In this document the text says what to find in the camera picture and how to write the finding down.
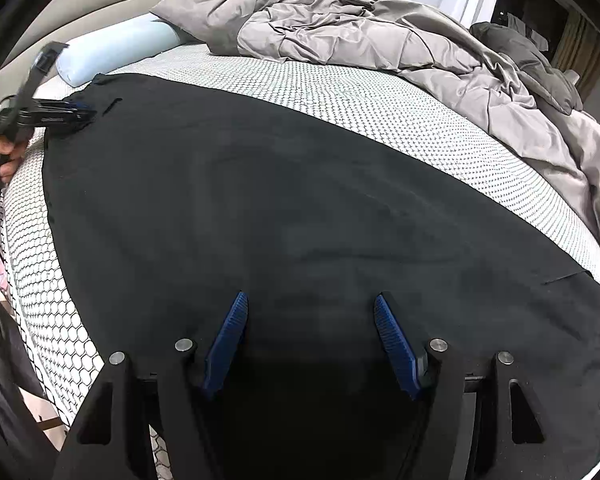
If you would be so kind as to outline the person's left hand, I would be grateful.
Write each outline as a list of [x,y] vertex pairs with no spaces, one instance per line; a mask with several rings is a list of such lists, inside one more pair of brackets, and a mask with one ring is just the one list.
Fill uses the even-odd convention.
[[4,136],[0,136],[0,156],[6,156],[7,160],[0,166],[0,180],[8,183],[20,167],[28,142],[13,144]]

